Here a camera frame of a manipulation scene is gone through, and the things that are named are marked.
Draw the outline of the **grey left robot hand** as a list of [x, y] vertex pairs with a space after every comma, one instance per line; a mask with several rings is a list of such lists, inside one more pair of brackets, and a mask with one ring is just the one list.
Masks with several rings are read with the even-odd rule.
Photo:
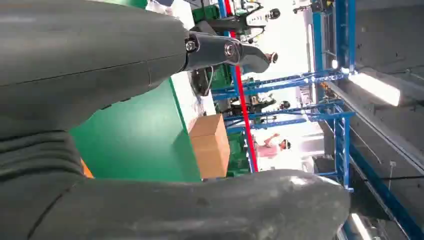
[[221, 63], [264, 72], [260, 49], [177, 18], [91, 0], [0, 3], [3, 240], [329, 240], [350, 194], [281, 169], [205, 183], [88, 178], [69, 130], [173, 74]]

